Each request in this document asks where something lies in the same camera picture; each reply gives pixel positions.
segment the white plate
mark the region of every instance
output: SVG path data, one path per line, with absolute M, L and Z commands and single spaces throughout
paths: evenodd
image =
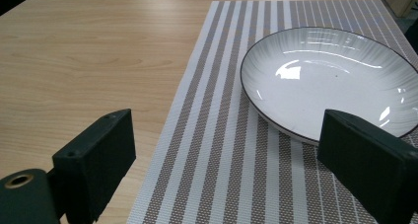
M 256 43 L 241 80 L 279 130 L 317 144 L 325 109 L 362 117 L 402 136 L 418 124 L 417 71 L 392 49 L 334 29 L 300 28 Z

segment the plate rim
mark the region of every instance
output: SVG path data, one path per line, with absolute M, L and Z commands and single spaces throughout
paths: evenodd
M 246 51 L 246 53 L 245 53 L 245 55 L 244 55 L 244 57 L 243 57 L 243 60 L 242 60 L 242 62 L 241 62 L 241 68 L 240 68 L 240 80 L 241 80 L 241 85 L 242 85 L 242 88 L 243 88 L 243 91 L 244 91 L 244 94 L 245 94 L 245 96 L 248 98 L 248 100 L 249 100 L 249 102 L 255 107 L 255 109 L 257 110 L 257 112 L 261 115 L 261 117 L 263 117 L 263 119 L 264 120 L 266 120 L 267 122 L 270 122 L 270 123 L 272 123 L 272 125 L 274 125 L 278 130 L 280 130 L 281 132 L 283 132 L 283 133 L 285 133 L 285 134 L 287 134 L 287 135 L 289 135 L 289 136 L 291 136 L 291 137 L 297 137 L 297 138 L 299 138 L 302 142 L 307 142 L 307 143 L 309 143 L 309 144 L 311 144 L 311 145 L 318 145 L 318 143 L 319 143 L 319 140 L 320 140 L 320 135 L 319 135 L 319 140 L 315 140 L 315 139 L 312 139 L 312 138 L 309 138 L 309 137 L 307 137 L 307 136 L 305 136 L 305 135 L 303 135 L 303 134 L 301 134 L 301 133 L 297 133 L 297 132 L 294 132 L 294 131 L 292 131 L 291 129 L 288 129 L 288 128 L 286 128 L 286 127 L 284 127 L 284 126 L 282 126 L 282 125 L 280 125 L 278 122 L 276 122 L 276 121 L 274 121 L 273 119 L 271 119 L 269 116 L 267 116 L 253 101 L 252 101 L 252 99 L 250 98 L 250 96 L 249 96 L 249 94 L 248 94 L 248 92 L 246 91 L 246 89 L 245 89 L 245 86 L 244 86 L 244 81 L 243 81 L 243 68 L 244 68 L 244 62 L 245 62 L 245 59 L 247 58 L 247 56 L 248 56 L 248 54 L 251 52 L 251 50 L 254 48 L 254 47 L 256 47 L 259 43 L 261 43 L 262 41 L 264 41 L 265 39 L 267 39 L 268 37 L 272 37 L 273 35 L 279 35 L 279 34 L 283 34 L 284 32 L 289 32 L 289 31 L 296 31 L 296 30 L 301 30 L 301 29 L 321 29 L 321 30 L 333 30 L 333 31 L 339 31 L 339 32 L 343 32 L 343 33 L 348 33 L 348 34 L 351 34 L 351 35 L 354 35 L 354 36 L 357 36 L 357 37 L 363 37 L 363 38 L 365 38 L 365 39 L 367 39 L 367 40 L 371 40 L 371 41 L 373 41 L 374 43 L 377 43 L 377 44 L 380 44 L 380 45 L 382 45 L 383 47 L 385 47 L 385 48 L 387 48 L 387 49 L 389 49 L 390 51 L 392 51 L 392 52 L 394 52 L 395 54 L 397 54 L 400 58 L 402 58 L 414 71 L 415 71 L 415 74 L 416 74 L 416 76 L 418 77 L 418 68 L 416 68 L 414 65 L 412 65 L 412 63 L 411 62 L 409 62 L 407 59 L 406 59 L 406 57 L 404 57 L 403 55 L 401 55 L 400 53 L 398 53 L 397 51 L 395 51 L 394 49 L 392 49 L 392 48 L 390 48 L 389 46 L 387 46 L 387 45 L 385 45 L 385 44 L 383 44 L 382 42 L 379 42 L 379 41 L 377 41 L 377 40 L 375 40 L 375 39 L 373 39 L 373 38 L 370 38 L 370 37 L 366 37 L 366 36 L 363 36 L 363 35 L 359 35 L 359 34 L 356 34 L 356 33 L 353 33 L 353 32 L 350 32 L 350 31 L 347 31 L 347 30 L 341 30 L 341 29 L 335 29 L 335 28 L 327 28 L 327 27 L 298 27 L 298 28 L 291 28 L 291 29 L 285 29 L 285 30 L 281 30 L 281 31 L 277 31 L 277 32 L 275 32 L 275 33 L 272 33 L 272 34 L 269 34 L 269 35 L 267 35 L 267 36 L 265 36 L 265 37 L 263 37 L 263 38 L 261 38 L 260 40 L 258 40 L 256 43 L 254 43 L 247 51 Z M 390 135 L 392 135 L 392 136 L 395 136 L 395 137 L 398 137 L 398 138 L 402 138 L 402 137 L 405 137 L 405 136 L 407 136 L 408 134 L 410 134 L 412 131 L 414 131 L 416 128 L 418 127 L 418 120 L 417 120 L 417 122 L 416 122 L 416 124 L 411 128 L 411 129 L 409 129 L 407 132 L 405 132 L 405 133 L 403 133 L 402 135 L 400 135 L 400 136 L 395 136 L 395 135 L 393 135 L 393 134 L 391 134 L 390 133 Z

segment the screw hole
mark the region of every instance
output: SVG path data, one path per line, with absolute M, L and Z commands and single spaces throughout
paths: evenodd
M 76 155 L 75 152 L 69 152 L 67 153 L 67 157 L 74 157 Z
M 116 118 L 116 115 L 114 115 L 114 114 L 108 114 L 108 115 L 105 115 L 104 118 L 108 118 L 108 119 Z
M 6 188 L 17 188 L 22 187 L 34 179 L 32 174 L 22 174 L 10 179 L 6 184 Z

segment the striped placemat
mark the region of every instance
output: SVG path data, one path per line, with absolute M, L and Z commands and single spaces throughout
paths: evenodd
M 375 223 L 316 147 L 268 125 L 243 93 L 246 51 L 306 26 L 373 38 L 418 65 L 379 0 L 213 2 L 128 223 Z

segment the table surface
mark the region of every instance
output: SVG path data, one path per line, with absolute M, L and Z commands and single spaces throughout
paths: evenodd
M 27 0 L 0 17 L 0 177 L 52 168 L 131 108 L 137 160 L 99 223 L 125 223 L 213 0 Z

